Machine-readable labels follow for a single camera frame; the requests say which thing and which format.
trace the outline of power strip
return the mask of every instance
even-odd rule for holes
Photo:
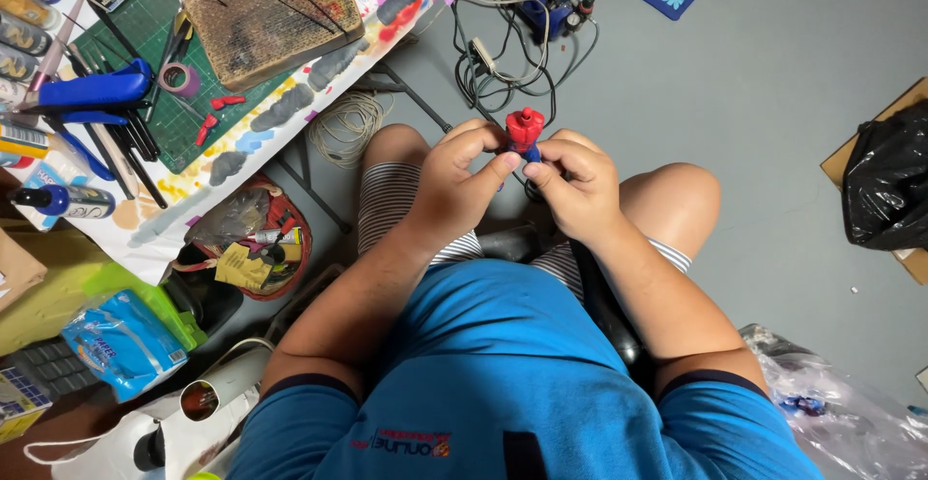
[[[493,55],[490,54],[490,51],[486,50],[480,38],[470,40],[470,51],[476,53],[477,56],[480,57],[481,63],[486,66],[490,74],[496,73],[496,62],[493,60]]]

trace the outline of black trash bag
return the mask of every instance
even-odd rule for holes
[[[928,247],[928,101],[857,128],[841,203],[851,244]]]

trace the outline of green cutting mat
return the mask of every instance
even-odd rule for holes
[[[138,51],[138,54],[151,65],[153,71],[159,67],[161,51],[164,49],[164,41],[167,39],[168,25],[174,23],[174,16],[180,8],[180,0],[128,0],[116,12],[110,14],[116,26],[125,34],[129,42]],[[118,51],[124,58],[129,58],[129,54],[116,41],[116,38],[103,25],[102,22],[95,23],[87,29],[99,41],[107,44],[113,50]],[[90,56],[98,58],[93,53],[96,48],[92,47],[94,40],[82,34],[74,43],[81,49],[81,54],[90,59]],[[122,68],[122,60],[118,59],[106,47],[95,44],[115,69]],[[222,110],[215,111],[210,106],[210,99],[232,94],[226,90],[218,81],[216,81],[210,62],[206,59],[200,40],[194,35],[190,42],[187,57],[183,63],[192,66],[200,74],[201,87],[200,92],[187,103],[193,106],[203,116],[208,113],[219,118],[219,125],[210,132],[203,146],[196,146],[193,142],[197,139],[197,131],[200,130],[202,122],[197,118],[186,113],[183,108],[177,105],[176,101],[167,93],[161,93],[158,98],[158,104],[155,106],[154,115],[148,124],[151,135],[155,138],[158,146],[161,148],[160,159],[164,166],[174,174],[179,174],[189,166],[203,150],[210,147],[217,139],[226,134],[240,119],[245,117],[252,108],[258,106],[261,101],[271,94],[274,89],[292,73],[287,72],[261,83],[240,95],[244,95],[248,101],[240,105],[226,106]]]

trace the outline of knee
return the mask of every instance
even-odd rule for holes
[[[681,204],[702,209],[713,215],[721,204],[722,187],[718,179],[701,166],[690,163],[670,163],[653,172],[655,182]]]
[[[422,165],[429,144],[409,125],[392,124],[378,130],[367,143],[364,168],[390,161]]]

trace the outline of green plastic container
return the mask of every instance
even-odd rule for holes
[[[81,286],[88,297],[126,289],[134,291],[142,299],[185,350],[190,351],[206,342],[206,333],[197,326],[191,312],[179,313],[161,286],[145,284],[117,262],[107,264]]]

